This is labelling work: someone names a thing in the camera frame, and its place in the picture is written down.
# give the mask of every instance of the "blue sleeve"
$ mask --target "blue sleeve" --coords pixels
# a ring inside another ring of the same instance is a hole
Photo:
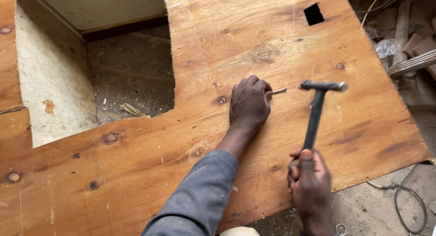
[[[189,171],[141,236],[211,236],[221,221],[238,161],[214,150]]]

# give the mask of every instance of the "cutout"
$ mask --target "cutout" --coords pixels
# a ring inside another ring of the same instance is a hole
[[[317,3],[311,5],[304,10],[304,15],[309,23],[309,26],[324,22],[324,17],[321,14],[320,8]]]

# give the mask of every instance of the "metal hammer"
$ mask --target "metal hammer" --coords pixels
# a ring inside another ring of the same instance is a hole
[[[301,88],[305,90],[315,89],[315,97],[312,102],[312,111],[310,112],[309,125],[307,127],[306,139],[302,150],[313,150],[315,139],[317,138],[318,125],[320,123],[321,112],[323,110],[324,98],[328,90],[346,91],[348,84],[345,82],[312,82],[304,80],[301,83]]]

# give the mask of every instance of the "wire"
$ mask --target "wire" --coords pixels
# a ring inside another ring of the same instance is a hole
[[[371,186],[373,186],[373,187],[375,187],[375,188],[377,188],[377,189],[394,189],[394,188],[397,188],[397,190],[395,191],[395,194],[394,194],[394,202],[395,202],[395,211],[397,212],[397,215],[398,215],[398,218],[400,219],[401,224],[403,225],[403,227],[404,227],[404,228],[405,228],[409,233],[421,234],[421,231],[424,229],[424,227],[425,227],[426,224],[427,224],[427,209],[426,209],[426,206],[425,206],[425,204],[424,204],[423,199],[422,199],[422,198],[421,198],[421,197],[420,197],[420,196],[419,196],[419,195],[418,195],[418,194],[417,194],[413,189],[408,188],[408,187],[406,187],[406,186],[403,186],[404,181],[407,180],[407,178],[410,176],[410,174],[415,170],[415,168],[416,168],[417,166],[418,166],[418,165],[415,165],[415,166],[410,170],[410,172],[407,173],[407,175],[403,178],[403,180],[401,181],[400,184],[392,183],[392,184],[387,185],[387,186],[380,186],[380,185],[374,184],[374,183],[369,182],[369,181],[368,181],[367,183],[369,183]],[[403,218],[401,217],[400,210],[398,209],[398,202],[397,202],[397,197],[398,197],[398,193],[399,193],[400,189],[407,190],[407,191],[409,191],[411,194],[413,194],[413,195],[418,199],[418,201],[419,201],[419,203],[420,203],[420,205],[421,205],[422,211],[424,212],[424,222],[422,223],[421,227],[420,227],[418,230],[411,230],[411,229],[406,225],[406,223],[404,222]]]
[[[368,11],[371,10],[371,8],[374,6],[375,2],[377,2],[377,0],[374,0],[374,2],[372,3],[372,5],[369,7]],[[366,20],[366,17],[368,16],[368,14],[369,14],[369,12],[367,12],[367,13],[365,14],[365,16],[363,17],[363,20],[362,20],[362,26],[363,26],[363,23],[365,23],[365,20]]]
[[[388,0],[385,3],[383,3],[382,5],[380,5],[379,7],[372,9],[372,10],[368,10],[368,11],[361,11],[361,10],[354,10],[356,13],[369,13],[369,12],[373,12],[376,10],[380,10],[381,8],[383,8],[386,4],[389,4],[392,0]]]

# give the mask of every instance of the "concrete floor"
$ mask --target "concrete floor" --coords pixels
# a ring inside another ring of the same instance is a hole
[[[173,109],[174,78],[171,69],[171,48],[168,27],[158,27],[88,44],[91,75],[99,124],[119,118],[133,117],[119,108],[122,102],[151,116]],[[402,95],[420,96],[417,89],[402,89]],[[423,107],[421,101],[413,102],[410,109],[429,148],[435,150],[436,108]],[[400,183],[409,168],[375,179],[377,184]],[[406,181],[427,206],[428,225],[423,233],[431,235],[436,216],[428,205],[436,200],[436,167],[419,165]],[[394,207],[395,190],[379,190],[367,183],[335,193],[332,196],[334,224],[342,223],[347,235],[408,235],[402,227]],[[418,228],[423,214],[418,201],[406,191],[399,194],[399,207],[405,222]],[[302,229],[294,209],[252,222],[260,235],[296,236]]]

